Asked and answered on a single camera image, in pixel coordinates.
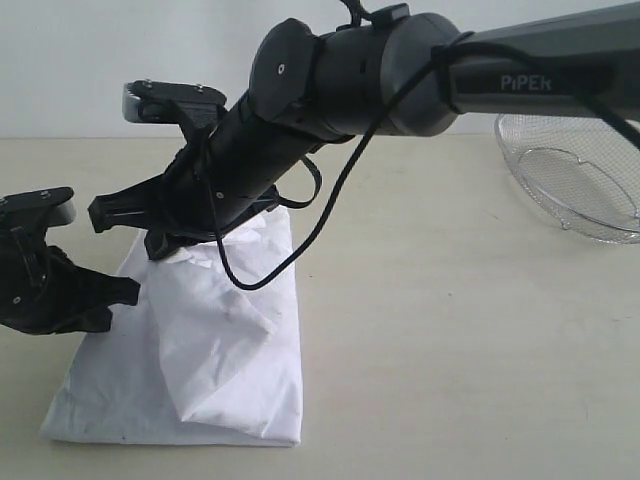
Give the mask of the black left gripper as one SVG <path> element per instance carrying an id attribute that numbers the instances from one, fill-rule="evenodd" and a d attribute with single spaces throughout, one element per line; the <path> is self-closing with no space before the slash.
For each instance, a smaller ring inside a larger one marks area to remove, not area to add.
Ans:
<path id="1" fill-rule="evenodd" d="M 137 281 L 86 270 L 21 227 L 1 231 L 5 327 L 28 335 L 109 332 L 108 306 L 135 306 L 139 292 Z"/>

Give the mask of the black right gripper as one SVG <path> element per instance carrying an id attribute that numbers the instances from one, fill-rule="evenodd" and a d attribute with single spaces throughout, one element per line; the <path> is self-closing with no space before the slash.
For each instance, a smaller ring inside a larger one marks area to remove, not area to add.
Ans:
<path id="1" fill-rule="evenodd" d="M 88 207 L 93 230 L 148 230 L 147 257 L 161 261 L 180 248 L 206 243 L 215 228 L 239 225 L 254 201 L 319 143 L 260 119 L 243 95 L 214 132 L 176 155 L 164 175 L 96 196 Z"/>

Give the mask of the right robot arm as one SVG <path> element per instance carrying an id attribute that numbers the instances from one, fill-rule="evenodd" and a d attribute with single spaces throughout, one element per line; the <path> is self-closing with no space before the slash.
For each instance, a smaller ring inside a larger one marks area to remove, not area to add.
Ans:
<path id="1" fill-rule="evenodd" d="M 589 101 L 639 117 L 637 3 L 478 33 L 404 4 L 351 10 L 323 35 L 273 27 L 232 106 L 208 87 L 128 83 L 125 119 L 176 125 L 186 143 L 162 174 L 95 198 L 95 231 L 144 229 L 161 259 L 275 207 L 292 166 L 365 133 L 432 137 L 468 113 L 587 117 Z"/>

